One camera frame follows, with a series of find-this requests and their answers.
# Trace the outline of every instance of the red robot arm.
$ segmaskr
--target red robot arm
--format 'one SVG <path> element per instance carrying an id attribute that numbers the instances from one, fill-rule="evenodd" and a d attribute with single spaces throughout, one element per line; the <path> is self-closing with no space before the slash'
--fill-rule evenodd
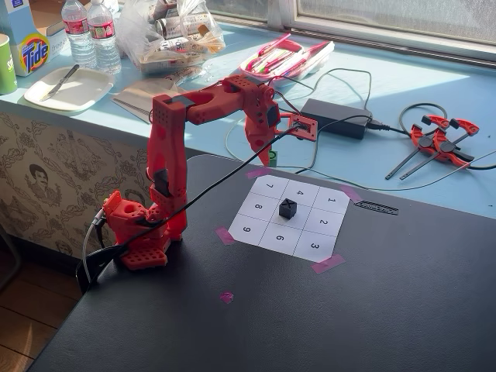
<path id="1" fill-rule="evenodd" d="M 148 178 L 153 182 L 150 186 L 153 205 L 146 209 L 135 201 L 122 199 L 119 191 L 110 195 L 103 209 L 117 243 L 149 229 L 187 203 L 184 149 L 184 126 L 187 121 L 201 125 L 243 110 L 246 114 L 246 138 L 253 151 L 258 151 L 279 133 L 276 126 L 281 114 L 273 98 L 273 88 L 242 76 L 227 77 L 211 87 L 174 97 L 154 97 L 146 169 Z M 298 121 L 307 127 L 306 131 L 294 131 L 295 136 L 315 140 L 315 120 L 299 115 L 283 117 L 290 118 L 289 125 Z M 259 158 L 267 166 L 269 148 L 260 153 Z M 187 225 L 186 212 L 176 214 L 164 226 L 133 240 L 128 251 L 121 256 L 121 261 L 131 270 L 165 265 L 165 250 L 171 240 L 181 239 Z"/>

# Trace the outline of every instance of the power adapter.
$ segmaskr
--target power adapter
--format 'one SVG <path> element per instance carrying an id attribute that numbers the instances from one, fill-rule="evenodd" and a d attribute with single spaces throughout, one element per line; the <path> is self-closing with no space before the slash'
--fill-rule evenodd
<path id="1" fill-rule="evenodd" d="M 337 122 L 325 127 L 322 131 L 340 134 L 351 138 L 363 139 L 367 124 L 372 119 L 370 111 L 354 108 L 343 105 L 336 105 L 334 103 L 319 101 L 318 99 L 310 98 L 303 108 L 300 110 L 301 114 L 307 118 L 314 119 L 319 124 L 319 129 L 330 122 L 342 120 L 355 115 L 369 116 L 367 118 L 353 118 L 344 122 Z"/>

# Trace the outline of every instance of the patterned wallpaper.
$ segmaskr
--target patterned wallpaper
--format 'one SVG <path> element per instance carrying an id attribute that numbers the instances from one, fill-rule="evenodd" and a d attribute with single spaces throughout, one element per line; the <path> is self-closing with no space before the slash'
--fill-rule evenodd
<path id="1" fill-rule="evenodd" d="M 150 207 L 146 150 L 0 112 L 0 223 L 19 238 L 81 258 L 103 199 L 119 189 Z M 113 233 L 104 227 L 104 242 Z M 99 249 L 94 234 L 88 251 Z"/>

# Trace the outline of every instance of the green cup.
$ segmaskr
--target green cup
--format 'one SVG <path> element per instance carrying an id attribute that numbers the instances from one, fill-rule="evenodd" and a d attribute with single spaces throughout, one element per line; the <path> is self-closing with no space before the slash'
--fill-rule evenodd
<path id="1" fill-rule="evenodd" d="M 7 95 L 16 89 L 17 79 L 10 52 L 9 37 L 0 33 L 0 95 Z"/>

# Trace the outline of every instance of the wooden floor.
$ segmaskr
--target wooden floor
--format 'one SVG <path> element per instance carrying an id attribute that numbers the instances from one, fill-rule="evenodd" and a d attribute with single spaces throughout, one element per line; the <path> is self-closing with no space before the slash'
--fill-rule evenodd
<path id="1" fill-rule="evenodd" d="M 13 268 L 0 250 L 0 278 Z M 22 372 L 50 341 L 78 302 L 75 277 L 25 262 L 0 292 L 0 372 Z"/>

